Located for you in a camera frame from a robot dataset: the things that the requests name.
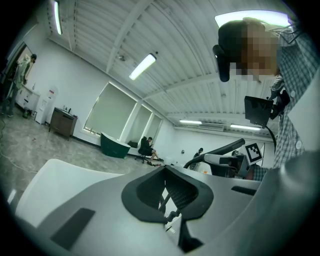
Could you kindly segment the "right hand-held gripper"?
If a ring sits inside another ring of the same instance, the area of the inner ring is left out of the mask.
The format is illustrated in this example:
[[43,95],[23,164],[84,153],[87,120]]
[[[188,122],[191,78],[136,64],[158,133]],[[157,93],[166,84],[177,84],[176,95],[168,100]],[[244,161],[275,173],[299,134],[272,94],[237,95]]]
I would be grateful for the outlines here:
[[257,143],[247,143],[232,155],[205,154],[203,161],[211,167],[211,174],[225,178],[243,179],[250,167],[263,160]]

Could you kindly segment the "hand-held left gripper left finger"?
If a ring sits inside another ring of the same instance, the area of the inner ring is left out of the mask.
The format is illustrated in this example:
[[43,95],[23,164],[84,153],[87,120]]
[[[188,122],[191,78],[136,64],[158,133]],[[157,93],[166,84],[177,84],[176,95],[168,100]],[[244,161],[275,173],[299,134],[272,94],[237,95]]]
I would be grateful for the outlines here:
[[178,256],[162,224],[140,221],[123,205],[123,188],[148,173],[140,169],[94,183],[50,212],[38,234],[62,245],[57,235],[67,239],[78,229],[69,249],[77,256]]

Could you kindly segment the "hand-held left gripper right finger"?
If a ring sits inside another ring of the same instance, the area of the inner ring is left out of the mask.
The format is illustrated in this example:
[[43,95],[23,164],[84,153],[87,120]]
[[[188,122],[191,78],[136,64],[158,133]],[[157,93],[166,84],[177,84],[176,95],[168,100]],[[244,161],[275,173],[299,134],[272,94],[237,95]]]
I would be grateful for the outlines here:
[[193,198],[181,211],[173,227],[173,239],[166,237],[167,256],[258,256],[253,215],[246,211],[260,183],[202,174],[178,166],[165,167]]

